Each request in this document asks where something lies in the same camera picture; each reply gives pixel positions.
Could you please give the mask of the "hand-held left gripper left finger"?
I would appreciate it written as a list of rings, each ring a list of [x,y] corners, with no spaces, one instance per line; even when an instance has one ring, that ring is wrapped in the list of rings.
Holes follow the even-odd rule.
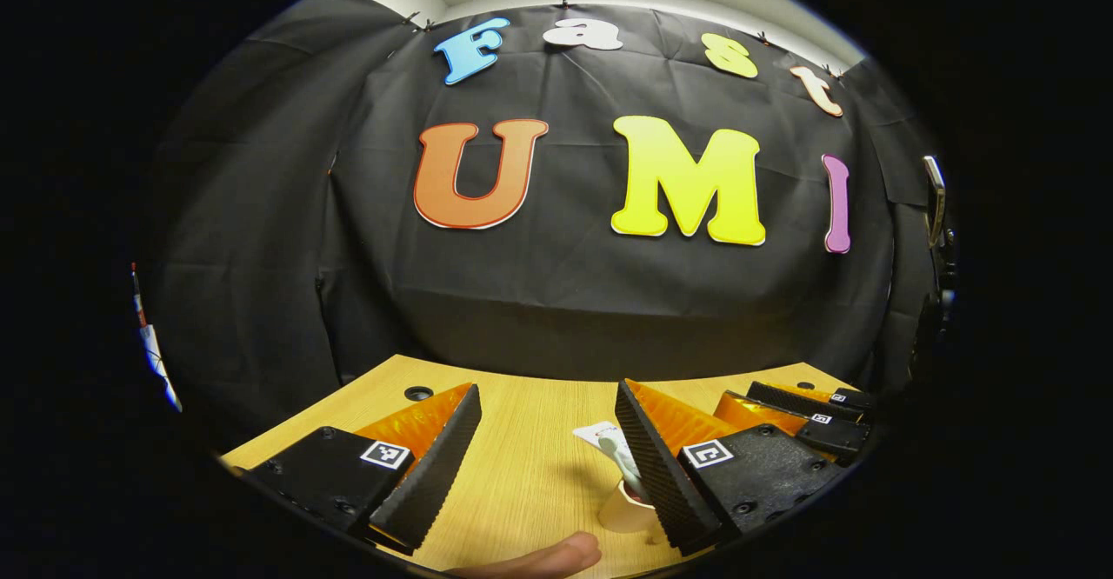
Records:
[[[463,383],[357,432],[314,429],[248,469],[248,483],[351,538],[413,555],[481,420],[480,389]]]

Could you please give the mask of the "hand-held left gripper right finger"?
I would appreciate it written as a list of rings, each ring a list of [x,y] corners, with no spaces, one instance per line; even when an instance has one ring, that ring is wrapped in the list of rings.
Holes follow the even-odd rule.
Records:
[[[632,377],[617,385],[615,418],[644,499],[684,556],[782,522],[847,471],[768,419],[728,422]]]

